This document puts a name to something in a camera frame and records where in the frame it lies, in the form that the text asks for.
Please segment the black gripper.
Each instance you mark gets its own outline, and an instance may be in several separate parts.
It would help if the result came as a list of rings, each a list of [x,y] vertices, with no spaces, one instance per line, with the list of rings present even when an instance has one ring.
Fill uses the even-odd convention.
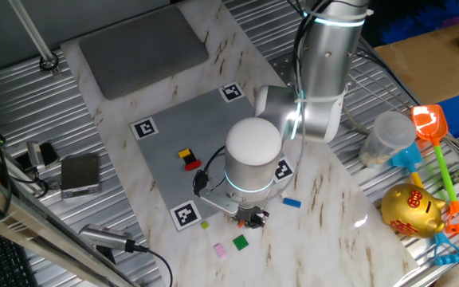
[[[240,205],[235,218],[242,220],[241,225],[243,227],[255,229],[256,226],[265,226],[269,212],[259,206]]]

